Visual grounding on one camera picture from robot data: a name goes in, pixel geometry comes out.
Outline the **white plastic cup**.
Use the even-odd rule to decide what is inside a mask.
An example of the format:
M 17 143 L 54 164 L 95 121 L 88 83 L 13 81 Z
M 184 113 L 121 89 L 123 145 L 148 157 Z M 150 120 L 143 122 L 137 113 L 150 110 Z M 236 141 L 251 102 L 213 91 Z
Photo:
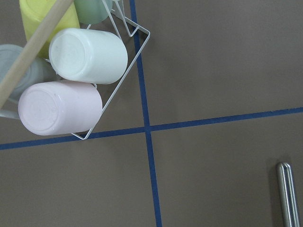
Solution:
M 123 41 L 111 32 L 67 28 L 53 37 L 49 60 L 64 79 L 112 84 L 126 71 L 128 54 Z

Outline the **pink plastic cup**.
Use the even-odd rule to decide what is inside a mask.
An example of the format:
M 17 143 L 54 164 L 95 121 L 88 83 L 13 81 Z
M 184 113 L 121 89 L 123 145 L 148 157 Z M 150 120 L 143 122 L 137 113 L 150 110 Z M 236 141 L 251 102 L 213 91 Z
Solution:
M 34 84 L 18 103 L 23 125 L 42 136 L 88 131 L 101 113 L 102 99 L 96 87 L 69 80 Z

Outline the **green plastic cup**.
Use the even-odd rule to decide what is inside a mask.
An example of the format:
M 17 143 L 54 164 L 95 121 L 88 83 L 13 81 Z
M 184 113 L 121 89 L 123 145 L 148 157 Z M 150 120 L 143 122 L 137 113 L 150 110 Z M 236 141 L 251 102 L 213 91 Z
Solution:
M 108 18 L 101 0 L 74 0 L 78 20 L 83 24 L 97 24 Z

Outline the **grey-blue plastic cup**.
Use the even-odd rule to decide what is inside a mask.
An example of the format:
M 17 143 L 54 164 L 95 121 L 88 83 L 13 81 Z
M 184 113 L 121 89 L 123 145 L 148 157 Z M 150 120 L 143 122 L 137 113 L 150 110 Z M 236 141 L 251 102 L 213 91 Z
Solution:
M 17 59 L 23 48 L 13 44 L 0 46 L 0 79 L 3 80 L 11 65 Z M 22 79 L 9 96 L 11 102 L 17 103 L 22 93 L 31 85 L 57 81 L 58 77 L 51 65 L 44 59 L 37 57 L 29 66 Z

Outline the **yellow plastic cup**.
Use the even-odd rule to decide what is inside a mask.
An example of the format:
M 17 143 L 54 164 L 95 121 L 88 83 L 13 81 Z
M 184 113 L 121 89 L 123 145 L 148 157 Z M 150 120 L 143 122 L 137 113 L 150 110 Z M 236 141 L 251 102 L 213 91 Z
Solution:
M 41 24 L 49 10 L 54 5 L 54 0 L 20 0 L 20 12 L 22 16 L 23 27 L 26 39 L 29 40 L 38 26 Z M 60 22 L 52 31 L 47 41 L 41 48 L 38 56 L 44 59 L 49 58 L 49 46 L 52 38 L 61 30 L 66 28 L 79 28 L 79 20 L 75 5 L 71 4 L 67 9 Z

